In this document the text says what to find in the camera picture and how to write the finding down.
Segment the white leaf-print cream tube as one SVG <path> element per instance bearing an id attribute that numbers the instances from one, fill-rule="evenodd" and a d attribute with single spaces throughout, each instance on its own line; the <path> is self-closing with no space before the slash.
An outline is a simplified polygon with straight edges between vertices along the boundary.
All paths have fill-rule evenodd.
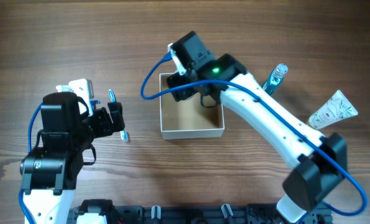
<path id="1" fill-rule="evenodd" d="M 355 107 L 341 90 L 337 90 L 319 110 L 309 117 L 308 125 L 315 129 L 322 129 L 357 115 L 358 111 Z"/>

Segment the blue mouthwash bottle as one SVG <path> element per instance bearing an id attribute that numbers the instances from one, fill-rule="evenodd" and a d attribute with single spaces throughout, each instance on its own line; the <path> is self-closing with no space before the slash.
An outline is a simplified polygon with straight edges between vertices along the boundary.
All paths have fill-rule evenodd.
<path id="1" fill-rule="evenodd" d="M 288 72 L 288 66 L 284 63 L 278 64 L 271 74 L 269 75 L 268 79 L 263 83 L 262 89 L 268 94 L 271 95 L 273 92 L 278 88 L 278 86 L 282 83 L 285 75 Z"/>

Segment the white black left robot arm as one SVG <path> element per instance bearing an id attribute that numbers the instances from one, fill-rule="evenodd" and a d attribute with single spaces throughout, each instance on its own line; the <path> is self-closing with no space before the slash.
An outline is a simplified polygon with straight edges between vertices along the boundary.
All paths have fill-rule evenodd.
<path id="1" fill-rule="evenodd" d="M 112 101 L 93 110 L 75 93 L 56 92 L 45 96 L 36 112 L 43 128 L 20 164 L 19 205 L 26 223 L 65 223 L 77 176 L 87 165 L 83 152 L 96 151 L 94 139 L 124 130 L 123 106 Z"/>

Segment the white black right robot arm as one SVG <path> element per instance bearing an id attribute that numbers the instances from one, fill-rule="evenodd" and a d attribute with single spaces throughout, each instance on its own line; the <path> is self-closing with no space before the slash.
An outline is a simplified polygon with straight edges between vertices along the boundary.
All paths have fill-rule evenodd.
<path id="1" fill-rule="evenodd" d="M 249 123 L 288 165 L 285 195 L 276 205 L 287 222 L 299 222 L 344 179 L 338 168 L 348 168 L 345 140 L 338 134 L 326 137 L 289 113 L 232 55 L 215 57 L 194 31 L 167 51 L 177 68 L 167 80 L 169 88 L 191 86 L 173 93 L 175 101 L 196 93 L 212 97 Z"/>

